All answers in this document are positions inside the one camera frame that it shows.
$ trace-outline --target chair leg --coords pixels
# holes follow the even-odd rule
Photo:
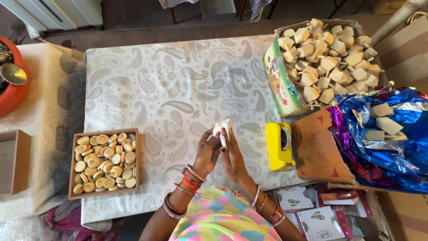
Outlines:
[[[339,11],[343,5],[347,2],[348,0],[342,0],[342,2],[339,3],[339,5],[333,10],[333,12],[330,14],[330,16],[328,16],[327,19],[331,19],[336,13],[337,11]]]
[[[358,11],[360,11],[360,9],[364,6],[364,4],[366,3],[366,2],[368,2],[369,0],[364,0],[363,1],[363,3],[361,4],[361,5],[359,5],[358,7],[357,7],[357,9],[355,9],[355,11],[352,13],[352,15],[355,15],[355,14],[357,14],[357,12]]]
[[[241,13],[239,15],[239,21],[242,21],[244,16],[245,7],[247,6],[247,0],[241,0]]]
[[[170,8],[170,9],[171,9],[172,23],[173,24],[177,24],[177,22],[175,21],[174,7]]]
[[[277,4],[278,4],[278,0],[275,0],[275,2],[271,2],[271,4],[270,4],[271,9],[270,9],[269,15],[267,16],[268,19],[270,19],[272,17],[272,14],[275,11]]]

